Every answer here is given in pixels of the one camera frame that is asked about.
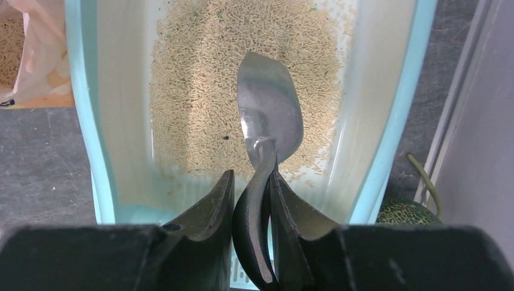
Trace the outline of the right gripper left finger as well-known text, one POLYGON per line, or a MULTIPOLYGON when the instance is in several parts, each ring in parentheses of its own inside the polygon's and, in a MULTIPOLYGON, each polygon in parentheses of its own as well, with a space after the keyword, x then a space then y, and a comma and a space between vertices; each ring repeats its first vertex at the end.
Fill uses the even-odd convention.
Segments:
POLYGON ((162 226, 22 226, 1 239, 2 290, 228 290, 235 179, 162 226))

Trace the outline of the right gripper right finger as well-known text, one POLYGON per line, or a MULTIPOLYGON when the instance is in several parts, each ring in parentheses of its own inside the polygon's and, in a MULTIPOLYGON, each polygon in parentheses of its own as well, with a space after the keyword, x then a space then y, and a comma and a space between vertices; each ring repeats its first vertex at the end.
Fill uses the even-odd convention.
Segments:
POLYGON ((342 225, 269 178, 281 290, 512 290, 499 247, 470 226, 342 225))

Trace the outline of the metal litter scoop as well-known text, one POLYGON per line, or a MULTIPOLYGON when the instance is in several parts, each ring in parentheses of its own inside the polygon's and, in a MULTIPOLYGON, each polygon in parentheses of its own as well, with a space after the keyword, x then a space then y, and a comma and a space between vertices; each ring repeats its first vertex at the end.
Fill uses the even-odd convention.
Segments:
POLYGON ((301 107, 288 68, 251 51, 238 67, 236 94, 245 148, 255 172, 235 205, 233 246, 259 290, 279 290, 267 240, 267 184, 272 172, 302 143, 301 107))

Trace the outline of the teal litter box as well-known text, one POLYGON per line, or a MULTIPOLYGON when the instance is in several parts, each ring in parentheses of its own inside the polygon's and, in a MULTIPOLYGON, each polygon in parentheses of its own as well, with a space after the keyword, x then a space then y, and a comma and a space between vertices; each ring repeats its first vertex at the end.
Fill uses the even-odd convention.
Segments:
POLYGON ((230 287, 273 289, 266 180, 376 221, 435 1, 66 1, 99 224, 165 224, 235 180, 230 287))

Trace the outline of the pink cat litter bag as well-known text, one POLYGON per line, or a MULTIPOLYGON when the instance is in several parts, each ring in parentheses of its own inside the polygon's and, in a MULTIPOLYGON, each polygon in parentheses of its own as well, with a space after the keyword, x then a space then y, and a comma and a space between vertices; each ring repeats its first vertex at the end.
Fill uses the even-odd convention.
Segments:
POLYGON ((1 108, 73 107, 64 1, 1 1, 1 108))

